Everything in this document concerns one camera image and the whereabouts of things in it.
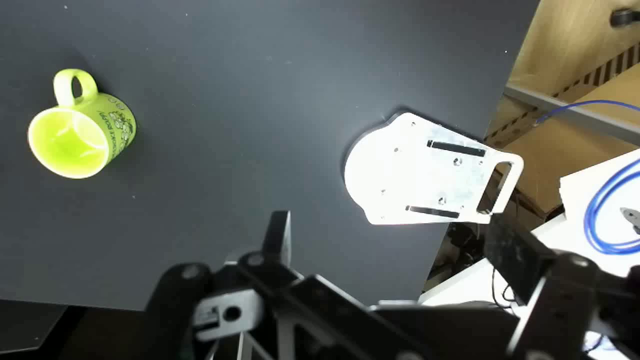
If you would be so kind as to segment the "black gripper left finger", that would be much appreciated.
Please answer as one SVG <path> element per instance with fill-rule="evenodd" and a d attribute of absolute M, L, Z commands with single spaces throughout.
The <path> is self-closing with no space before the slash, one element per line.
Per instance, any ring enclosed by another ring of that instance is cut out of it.
<path fill-rule="evenodd" d="M 294 271 L 290 255 L 292 214 L 276 209 L 257 251 L 221 269 L 166 269 L 145 310 L 142 360 L 428 358 L 416 338 L 328 280 Z"/>

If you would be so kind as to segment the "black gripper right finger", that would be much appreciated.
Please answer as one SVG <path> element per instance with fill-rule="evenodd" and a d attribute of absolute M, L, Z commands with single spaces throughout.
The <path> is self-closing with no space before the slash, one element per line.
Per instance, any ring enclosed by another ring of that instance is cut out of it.
<path fill-rule="evenodd" d="M 550 249 L 530 231 L 490 223 L 484 255 L 525 305 L 506 353 L 516 360 L 589 360 L 584 338 L 605 333 L 631 360 L 640 358 L 640 276 L 598 268 L 569 249 Z"/>

